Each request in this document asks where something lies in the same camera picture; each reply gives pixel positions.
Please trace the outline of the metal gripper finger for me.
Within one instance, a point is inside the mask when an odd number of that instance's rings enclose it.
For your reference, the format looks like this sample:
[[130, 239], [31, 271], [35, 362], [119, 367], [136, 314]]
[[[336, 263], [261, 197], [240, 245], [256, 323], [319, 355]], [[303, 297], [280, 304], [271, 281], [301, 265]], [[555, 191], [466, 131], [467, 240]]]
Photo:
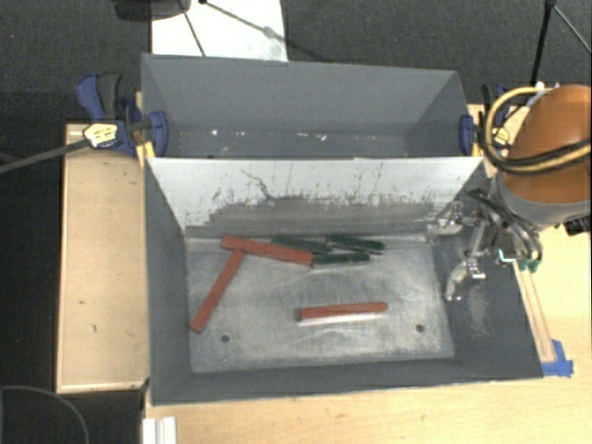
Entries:
[[463, 230], [463, 203], [448, 204], [426, 228], [428, 238], [458, 235]]
[[463, 298], [463, 285], [468, 281], [482, 281], [487, 274], [475, 259], [463, 260], [452, 268], [444, 290], [447, 302], [460, 301]]

